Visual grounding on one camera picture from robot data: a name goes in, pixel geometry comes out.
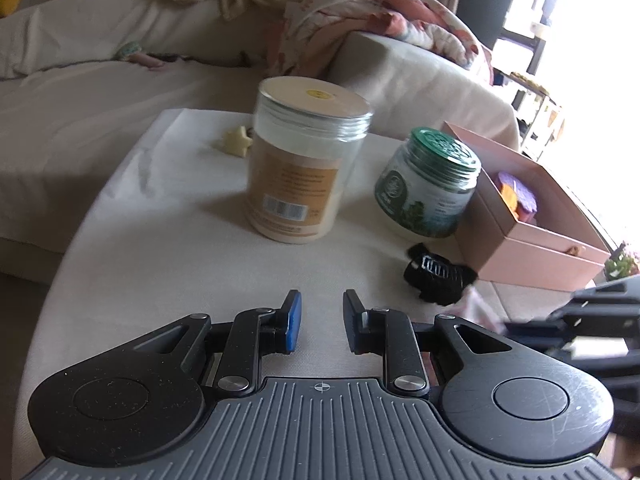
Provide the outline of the lavender soft cloth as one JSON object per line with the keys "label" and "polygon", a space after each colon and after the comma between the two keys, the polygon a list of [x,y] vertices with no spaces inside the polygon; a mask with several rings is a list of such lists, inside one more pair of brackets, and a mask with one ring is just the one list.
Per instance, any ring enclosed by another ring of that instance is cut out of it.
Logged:
{"label": "lavender soft cloth", "polygon": [[461,299],[449,308],[449,313],[497,334],[504,331],[502,318],[491,309],[473,285],[463,289]]}

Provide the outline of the cream star soft toy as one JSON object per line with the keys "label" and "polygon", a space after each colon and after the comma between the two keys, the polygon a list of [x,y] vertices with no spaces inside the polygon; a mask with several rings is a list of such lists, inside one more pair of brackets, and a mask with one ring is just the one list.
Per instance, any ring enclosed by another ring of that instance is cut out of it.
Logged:
{"label": "cream star soft toy", "polygon": [[228,155],[245,158],[253,145],[250,129],[239,126],[226,131],[219,142],[221,151]]}

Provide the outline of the black hair clip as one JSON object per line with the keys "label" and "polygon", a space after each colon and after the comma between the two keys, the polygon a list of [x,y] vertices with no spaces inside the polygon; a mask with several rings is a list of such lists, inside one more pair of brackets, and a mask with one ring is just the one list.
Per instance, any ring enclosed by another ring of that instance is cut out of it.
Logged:
{"label": "black hair clip", "polygon": [[465,264],[431,252],[423,243],[407,250],[409,263],[404,280],[419,292],[419,298],[428,304],[447,307],[458,302],[464,290],[475,283],[477,273]]}

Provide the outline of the pink cardboard box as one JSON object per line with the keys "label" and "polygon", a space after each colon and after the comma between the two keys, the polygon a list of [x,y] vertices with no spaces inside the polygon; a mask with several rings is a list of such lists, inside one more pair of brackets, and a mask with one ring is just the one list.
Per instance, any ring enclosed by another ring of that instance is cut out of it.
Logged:
{"label": "pink cardboard box", "polygon": [[[610,253],[588,218],[536,162],[512,148],[446,122],[482,163],[475,192],[454,237],[464,262],[484,281],[574,292],[603,269]],[[513,211],[500,174],[533,193],[533,212]]]}

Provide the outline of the purple pink sponge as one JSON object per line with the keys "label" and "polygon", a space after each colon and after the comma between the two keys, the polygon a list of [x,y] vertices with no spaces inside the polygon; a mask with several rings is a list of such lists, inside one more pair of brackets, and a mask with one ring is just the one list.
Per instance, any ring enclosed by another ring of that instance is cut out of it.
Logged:
{"label": "purple pink sponge", "polygon": [[495,178],[496,187],[513,217],[521,222],[534,223],[538,211],[535,194],[517,177],[499,171]]}

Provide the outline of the small jar green lid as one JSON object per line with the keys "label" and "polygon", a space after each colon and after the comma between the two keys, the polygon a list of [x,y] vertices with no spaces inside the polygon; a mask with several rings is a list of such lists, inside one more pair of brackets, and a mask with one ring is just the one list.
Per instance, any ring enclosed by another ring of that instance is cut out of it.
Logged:
{"label": "small jar green lid", "polygon": [[426,238],[457,229],[475,192],[480,158],[446,132],[419,127],[393,154],[374,187],[387,218]]}

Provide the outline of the tall clear jar beige lid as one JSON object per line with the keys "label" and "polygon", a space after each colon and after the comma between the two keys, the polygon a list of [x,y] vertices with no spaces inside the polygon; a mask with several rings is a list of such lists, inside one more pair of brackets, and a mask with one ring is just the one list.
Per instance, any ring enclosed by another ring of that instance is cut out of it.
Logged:
{"label": "tall clear jar beige lid", "polygon": [[252,227],[288,244],[324,237],[372,116],[365,99],[337,84],[297,76],[263,80],[245,193]]}

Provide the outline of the pink floral blanket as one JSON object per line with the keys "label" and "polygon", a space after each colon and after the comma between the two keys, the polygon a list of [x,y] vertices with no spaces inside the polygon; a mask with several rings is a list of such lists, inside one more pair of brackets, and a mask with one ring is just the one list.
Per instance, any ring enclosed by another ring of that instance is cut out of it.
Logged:
{"label": "pink floral blanket", "polygon": [[490,52],[438,0],[290,1],[269,39],[268,74],[317,78],[352,32],[398,40],[492,81]]}

